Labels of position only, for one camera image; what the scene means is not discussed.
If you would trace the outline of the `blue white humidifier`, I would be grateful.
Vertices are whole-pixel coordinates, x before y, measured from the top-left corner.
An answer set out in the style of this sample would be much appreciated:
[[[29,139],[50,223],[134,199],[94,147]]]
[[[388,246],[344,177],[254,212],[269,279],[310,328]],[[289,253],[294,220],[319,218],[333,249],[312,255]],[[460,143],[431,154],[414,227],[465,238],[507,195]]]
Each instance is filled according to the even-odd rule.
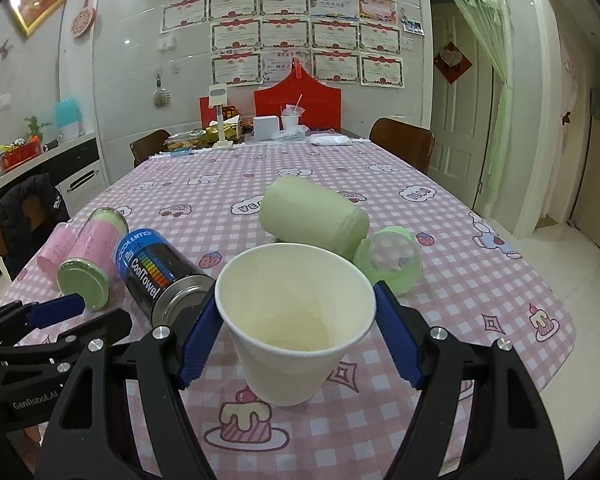
[[[56,105],[56,125],[60,142],[69,142],[82,136],[82,114],[75,99],[62,99]]]

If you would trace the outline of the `white door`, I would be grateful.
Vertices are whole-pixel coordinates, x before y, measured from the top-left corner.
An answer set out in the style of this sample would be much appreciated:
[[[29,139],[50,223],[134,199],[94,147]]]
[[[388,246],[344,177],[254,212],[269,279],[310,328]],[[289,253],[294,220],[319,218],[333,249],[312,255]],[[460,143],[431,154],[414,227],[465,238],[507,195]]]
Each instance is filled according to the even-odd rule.
[[[448,84],[434,67],[428,174],[467,207],[475,206],[486,157],[493,100],[492,64],[464,16],[452,3],[431,8],[434,57],[449,42],[464,53],[471,68]]]

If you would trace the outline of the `white tissue box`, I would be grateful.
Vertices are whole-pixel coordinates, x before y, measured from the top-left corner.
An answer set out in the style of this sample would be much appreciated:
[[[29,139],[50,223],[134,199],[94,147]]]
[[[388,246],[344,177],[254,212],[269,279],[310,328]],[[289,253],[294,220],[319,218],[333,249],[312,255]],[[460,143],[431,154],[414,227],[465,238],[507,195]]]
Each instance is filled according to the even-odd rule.
[[[272,140],[279,133],[277,116],[257,116],[253,118],[253,136],[257,141]]]

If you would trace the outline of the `white desk lamp stand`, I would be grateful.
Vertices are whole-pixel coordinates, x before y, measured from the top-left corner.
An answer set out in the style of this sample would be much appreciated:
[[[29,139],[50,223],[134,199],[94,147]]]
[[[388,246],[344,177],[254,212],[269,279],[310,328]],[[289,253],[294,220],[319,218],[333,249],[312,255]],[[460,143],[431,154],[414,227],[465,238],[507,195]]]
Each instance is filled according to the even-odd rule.
[[[212,84],[209,87],[208,92],[209,106],[215,111],[216,116],[216,128],[218,128],[219,139],[213,144],[213,147],[217,150],[224,150],[224,148],[231,148],[233,142],[227,140],[224,131],[224,116],[223,107],[227,104],[227,85],[226,84]]]

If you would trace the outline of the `red diamond door decoration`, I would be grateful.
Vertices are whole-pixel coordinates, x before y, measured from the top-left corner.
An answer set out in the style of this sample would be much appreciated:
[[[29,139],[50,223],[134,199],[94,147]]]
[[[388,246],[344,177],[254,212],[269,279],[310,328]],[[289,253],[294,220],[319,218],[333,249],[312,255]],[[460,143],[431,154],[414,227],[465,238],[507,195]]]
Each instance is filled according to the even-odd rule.
[[[471,66],[472,63],[453,41],[449,41],[434,57],[434,67],[448,84],[454,84]]]

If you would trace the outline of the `wooden chair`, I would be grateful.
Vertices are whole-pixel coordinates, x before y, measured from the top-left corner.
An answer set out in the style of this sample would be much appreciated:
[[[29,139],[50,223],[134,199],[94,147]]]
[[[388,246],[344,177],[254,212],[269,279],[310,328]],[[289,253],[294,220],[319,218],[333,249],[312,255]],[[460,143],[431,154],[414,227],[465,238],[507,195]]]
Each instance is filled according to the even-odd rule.
[[[426,174],[434,150],[434,134],[428,129],[379,118],[370,129],[370,142],[376,144]]]
[[[164,129],[156,130],[130,144],[133,156],[133,167],[146,162],[152,155],[157,155],[166,149],[166,139],[170,136]]]

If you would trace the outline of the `black jacket on chair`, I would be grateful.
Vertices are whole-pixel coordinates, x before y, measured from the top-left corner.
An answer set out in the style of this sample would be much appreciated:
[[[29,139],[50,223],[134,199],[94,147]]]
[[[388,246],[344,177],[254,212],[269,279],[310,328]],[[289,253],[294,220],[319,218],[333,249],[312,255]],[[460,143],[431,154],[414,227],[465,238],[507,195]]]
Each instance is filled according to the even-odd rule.
[[[27,177],[0,198],[0,229],[6,248],[2,259],[12,280],[56,226],[69,219],[66,203],[49,174]]]

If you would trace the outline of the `dark CoolTowel can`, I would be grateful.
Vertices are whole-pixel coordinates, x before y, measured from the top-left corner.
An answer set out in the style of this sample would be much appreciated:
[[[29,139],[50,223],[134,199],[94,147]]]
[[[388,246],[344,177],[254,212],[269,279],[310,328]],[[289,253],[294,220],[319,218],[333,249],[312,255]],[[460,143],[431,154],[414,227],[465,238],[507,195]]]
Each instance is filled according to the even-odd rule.
[[[196,307],[213,280],[157,231],[138,229],[120,240],[114,264],[152,326],[171,326],[181,310]]]

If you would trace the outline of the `plastic cup with straw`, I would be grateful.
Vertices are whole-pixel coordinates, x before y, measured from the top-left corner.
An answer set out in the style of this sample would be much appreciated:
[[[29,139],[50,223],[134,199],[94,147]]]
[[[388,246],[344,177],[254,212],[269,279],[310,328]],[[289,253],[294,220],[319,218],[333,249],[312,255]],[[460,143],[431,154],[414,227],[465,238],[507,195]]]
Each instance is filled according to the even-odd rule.
[[[280,113],[280,120],[284,130],[291,130],[300,124],[300,118],[304,113],[304,109],[300,106],[302,94],[298,96],[296,102],[286,104]]]

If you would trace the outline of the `red fruit basket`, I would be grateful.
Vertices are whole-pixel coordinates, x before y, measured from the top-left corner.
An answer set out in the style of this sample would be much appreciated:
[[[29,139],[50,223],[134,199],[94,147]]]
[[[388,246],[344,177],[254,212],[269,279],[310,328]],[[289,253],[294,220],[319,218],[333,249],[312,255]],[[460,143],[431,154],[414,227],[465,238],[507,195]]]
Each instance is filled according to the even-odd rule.
[[[28,160],[42,154],[42,144],[38,139],[24,142],[20,145],[10,146],[6,151],[1,151],[0,166],[3,172],[9,172]]]

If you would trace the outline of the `pink checkered tablecloth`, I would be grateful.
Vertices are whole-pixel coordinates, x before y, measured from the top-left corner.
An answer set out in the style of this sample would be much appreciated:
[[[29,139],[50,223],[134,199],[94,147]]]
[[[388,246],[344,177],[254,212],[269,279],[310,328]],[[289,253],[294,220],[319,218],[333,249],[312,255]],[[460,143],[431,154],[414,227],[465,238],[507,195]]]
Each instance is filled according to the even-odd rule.
[[[96,214],[110,224],[100,228]],[[569,314],[524,257],[373,143],[144,162],[73,214],[104,308],[53,353],[39,479],[560,479],[540,393]]]

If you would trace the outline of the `white paper cup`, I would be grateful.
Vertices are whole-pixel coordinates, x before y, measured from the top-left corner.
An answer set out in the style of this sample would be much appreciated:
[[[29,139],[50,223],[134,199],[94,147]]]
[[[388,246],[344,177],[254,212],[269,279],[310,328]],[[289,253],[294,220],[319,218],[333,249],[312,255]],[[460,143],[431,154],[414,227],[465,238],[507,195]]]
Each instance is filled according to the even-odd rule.
[[[376,314],[373,287],[356,266],[292,243],[230,260],[215,282],[215,302],[248,386],[277,406],[313,396]]]

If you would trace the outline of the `green baby bottle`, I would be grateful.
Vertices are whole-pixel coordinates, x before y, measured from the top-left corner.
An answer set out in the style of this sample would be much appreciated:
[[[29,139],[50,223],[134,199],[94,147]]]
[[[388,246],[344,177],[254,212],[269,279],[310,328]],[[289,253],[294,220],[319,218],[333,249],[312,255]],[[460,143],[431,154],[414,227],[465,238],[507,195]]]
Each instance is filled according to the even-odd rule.
[[[422,274],[414,235],[402,226],[370,229],[370,218],[346,196],[296,176],[276,179],[260,205],[262,228],[279,242],[310,245],[352,262],[368,280],[396,296]]]

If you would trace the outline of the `pink bottle green lid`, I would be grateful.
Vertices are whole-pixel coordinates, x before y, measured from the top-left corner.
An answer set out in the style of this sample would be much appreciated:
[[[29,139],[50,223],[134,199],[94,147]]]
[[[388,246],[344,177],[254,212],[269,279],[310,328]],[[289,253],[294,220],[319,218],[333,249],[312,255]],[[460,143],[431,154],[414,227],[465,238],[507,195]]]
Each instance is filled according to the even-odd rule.
[[[94,209],[82,226],[59,223],[35,263],[64,294],[78,294],[85,307],[106,307],[114,281],[114,250],[129,233],[122,213],[110,207]]]

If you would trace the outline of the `wooden chair right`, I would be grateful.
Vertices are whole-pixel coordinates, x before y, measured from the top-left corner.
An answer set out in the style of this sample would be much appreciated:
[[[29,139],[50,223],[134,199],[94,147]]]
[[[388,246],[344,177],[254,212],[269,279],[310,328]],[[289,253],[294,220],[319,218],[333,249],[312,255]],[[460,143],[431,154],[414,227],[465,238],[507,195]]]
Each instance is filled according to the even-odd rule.
[[[434,150],[434,134],[428,129],[379,118],[370,129],[370,142],[376,144],[426,174]]]

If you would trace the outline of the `wooden chair left far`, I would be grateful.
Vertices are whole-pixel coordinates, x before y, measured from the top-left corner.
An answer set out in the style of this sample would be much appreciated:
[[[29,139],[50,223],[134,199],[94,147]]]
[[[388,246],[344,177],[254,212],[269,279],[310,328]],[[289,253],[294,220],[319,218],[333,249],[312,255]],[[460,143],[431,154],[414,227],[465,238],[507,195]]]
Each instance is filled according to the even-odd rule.
[[[133,156],[133,167],[146,162],[152,155],[157,155],[166,149],[166,139],[170,136],[164,129],[156,130],[130,144]]]

